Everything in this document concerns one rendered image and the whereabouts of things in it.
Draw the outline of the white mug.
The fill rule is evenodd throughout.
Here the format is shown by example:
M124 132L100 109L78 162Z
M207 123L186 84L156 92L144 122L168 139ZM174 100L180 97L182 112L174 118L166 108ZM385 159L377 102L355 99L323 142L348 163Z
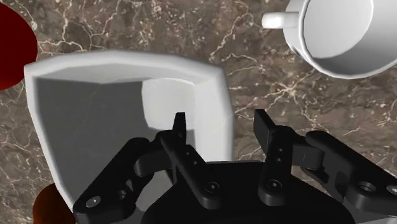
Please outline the white mug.
M397 0L290 0L261 24L282 29L295 54L333 78L366 78L397 65Z

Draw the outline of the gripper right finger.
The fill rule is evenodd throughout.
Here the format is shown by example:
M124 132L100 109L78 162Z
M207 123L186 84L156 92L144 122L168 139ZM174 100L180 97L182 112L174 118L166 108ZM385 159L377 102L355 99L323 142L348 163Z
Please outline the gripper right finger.
M397 178L331 134L315 130L305 136L276 125L263 109L254 112L254 134L266 154L258 195L269 206L283 206L296 187L291 167L299 166L336 201L360 211L397 217Z

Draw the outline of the dark red round object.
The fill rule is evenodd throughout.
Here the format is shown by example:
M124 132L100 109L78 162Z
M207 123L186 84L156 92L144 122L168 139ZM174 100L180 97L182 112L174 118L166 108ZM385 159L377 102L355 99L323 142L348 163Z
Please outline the dark red round object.
M54 183L38 194L32 208L33 224L76 224Z
M0 3L0 91L20 83L24 66L36 61L38 42L30 25Z

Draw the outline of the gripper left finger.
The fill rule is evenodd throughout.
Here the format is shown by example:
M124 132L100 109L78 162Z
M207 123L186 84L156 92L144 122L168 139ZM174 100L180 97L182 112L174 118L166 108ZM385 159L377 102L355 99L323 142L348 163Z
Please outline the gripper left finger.
M129 218L143 188L160 169L182 175L199 204L206 209L221 206L219 186L206 162L186 143L184 113L176 113L171 130L159 132L153 141L136 137L127 141L73 205L78 224L111 224Z

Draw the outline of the white square bowl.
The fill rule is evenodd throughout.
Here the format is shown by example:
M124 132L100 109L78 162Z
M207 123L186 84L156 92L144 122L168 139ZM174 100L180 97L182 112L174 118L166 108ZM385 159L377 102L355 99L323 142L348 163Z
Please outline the white square bowl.
M121 147L153 139L184 112L205 161L233 157L234 113L222 68L132 50L66 53L24 68L27 103L57 190L71 207Z

